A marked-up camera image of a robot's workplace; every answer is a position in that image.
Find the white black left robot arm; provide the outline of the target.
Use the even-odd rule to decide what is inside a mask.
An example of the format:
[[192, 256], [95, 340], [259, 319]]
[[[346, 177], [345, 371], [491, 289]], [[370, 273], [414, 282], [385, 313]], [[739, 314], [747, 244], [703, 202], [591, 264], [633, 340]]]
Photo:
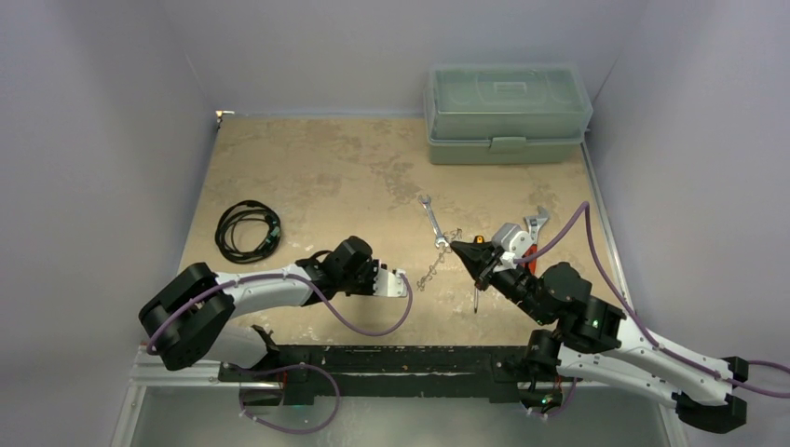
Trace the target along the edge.
[[190, 264], [142, 307], [138, 319], [148, 336], [147, 353], [170, 371], [216, 359], [265, 381], [278, 368], [275, 343], [264, 330], [237, 328], [231, 320], [278, 307], [328, 305], [339, 293], [400, 298], [405, 288], [399, 272], [351, 236], [332, 251], [274, 270], [229, 274]]

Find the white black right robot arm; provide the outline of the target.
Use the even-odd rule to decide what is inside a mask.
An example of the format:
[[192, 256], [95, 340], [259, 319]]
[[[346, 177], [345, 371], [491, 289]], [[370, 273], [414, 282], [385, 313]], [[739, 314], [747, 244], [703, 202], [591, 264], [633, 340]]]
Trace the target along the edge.
[[507, 268], [491, 243], [453, 242], [453, 253], [479, 290], [494, 288], [538, 325], [523, 354], [532, 377], [565, 376], [630, 391], [671, 409], [685, 424], [725, 434], [747, 421], [732, 380], [748, 376], [738, 357], [695, 354], [651, 331], [592, 294], [592, 285], [561, 262], [541, 276]]

